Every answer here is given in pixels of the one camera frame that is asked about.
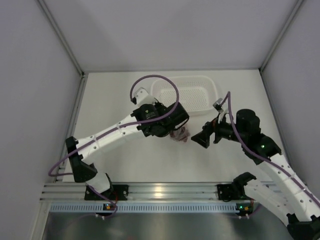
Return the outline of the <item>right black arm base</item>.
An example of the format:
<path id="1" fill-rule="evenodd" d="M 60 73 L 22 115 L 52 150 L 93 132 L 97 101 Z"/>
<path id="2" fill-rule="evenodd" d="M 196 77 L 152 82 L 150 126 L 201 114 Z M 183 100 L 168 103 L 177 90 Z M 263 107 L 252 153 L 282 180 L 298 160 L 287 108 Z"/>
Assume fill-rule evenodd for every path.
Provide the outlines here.
<path id="1" fill-rule="evenodd" d="M 233 184 L 218 184 L 216 187 L 220 201 L 230 202 L 241 199 L 238 188 Z"/>

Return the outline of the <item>white perforated plastic basket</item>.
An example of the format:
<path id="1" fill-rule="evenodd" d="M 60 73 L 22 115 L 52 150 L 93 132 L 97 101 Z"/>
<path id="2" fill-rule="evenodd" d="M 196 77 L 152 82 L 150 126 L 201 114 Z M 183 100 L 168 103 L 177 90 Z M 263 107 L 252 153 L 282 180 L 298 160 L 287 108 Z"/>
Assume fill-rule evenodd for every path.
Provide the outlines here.
<path id="1" fill-rule="evenodd" d="M 179 93 L 179 103 L 190 116 L 210 113 L 220 96 L 215 82 L 204 75 L 172 76 L 169 78 Z M 174 87 L 163 79 L 156 80 L 150 88 L 150 94 L 165 106 L 176 102 Z"/>

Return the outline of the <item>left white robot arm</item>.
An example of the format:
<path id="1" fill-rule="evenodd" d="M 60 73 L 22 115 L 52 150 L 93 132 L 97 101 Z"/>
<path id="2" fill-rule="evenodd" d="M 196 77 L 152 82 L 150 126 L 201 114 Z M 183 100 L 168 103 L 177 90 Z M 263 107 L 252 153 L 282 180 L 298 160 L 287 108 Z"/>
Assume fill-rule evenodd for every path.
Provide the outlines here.
<path id="1" fill-rule="evenodd" d="M 149 136 L 163 138 L 182 128 L 190 119 L 181 103 L 166 107 L 160 102 L 143 104 L 117 124 L 88 137 L 73 136 L 65 144 L 73 179 L 86 183 L 102 200 L 113 194 L 107 173 L 95 167 L 104 154 L 132 140 Z"/>

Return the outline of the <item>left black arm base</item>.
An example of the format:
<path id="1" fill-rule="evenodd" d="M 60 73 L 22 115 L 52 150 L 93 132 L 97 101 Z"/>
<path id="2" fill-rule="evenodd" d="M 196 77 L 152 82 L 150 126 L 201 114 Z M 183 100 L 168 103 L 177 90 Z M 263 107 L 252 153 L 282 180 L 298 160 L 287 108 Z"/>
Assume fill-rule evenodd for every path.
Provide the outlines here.
<path id="1" fill-rule="evenodd" d="M 127 184 L 114 184 L 112 189 L 102 192 L 101 195 L 111 201 L 127 201 L 129 193 L 129 185 Z M 94 193 L 88 186 L 85 189 L 85 201 L 103 201 L 104 198 Z"/>

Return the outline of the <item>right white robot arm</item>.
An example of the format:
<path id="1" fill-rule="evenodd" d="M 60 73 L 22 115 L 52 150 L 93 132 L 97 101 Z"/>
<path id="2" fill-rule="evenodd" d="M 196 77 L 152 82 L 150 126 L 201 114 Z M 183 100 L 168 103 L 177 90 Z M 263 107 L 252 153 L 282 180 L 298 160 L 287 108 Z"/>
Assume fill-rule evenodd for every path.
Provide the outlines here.
<path id="1" fill-rule="evenodd" d="M 257 176 L 245 172 L 233 179 L 227 200 L 258 201 L 285 225 L 294 240 L 320 238 L 320 200 L 297 176 L 275 141 L 261 132 L 260 119 L 253 110 L 239 110 L 236 122 L 231 123 L 220 112 L 191 140 L 207 149 L 211 136 L 214 136 L 214 144 L 221 139 L 240 143 L 244 154 L 272 179 L 282 193 L 278 195 Z"/>

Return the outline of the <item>aluminium mounting rail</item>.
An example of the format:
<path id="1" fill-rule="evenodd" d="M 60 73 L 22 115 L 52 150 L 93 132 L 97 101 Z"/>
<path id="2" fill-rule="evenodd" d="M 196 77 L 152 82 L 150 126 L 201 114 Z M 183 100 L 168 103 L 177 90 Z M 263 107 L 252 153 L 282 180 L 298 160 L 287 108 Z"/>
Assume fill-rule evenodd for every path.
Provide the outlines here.
<path id="1" fill-rule="evenodd" d="M 129 201 L 218 201 L 217 182 L 119 182 L 114 183 L 118 198 Z M 41 201 L 83 201 L 86 185 L 75 182 L 46 183 Z"/>

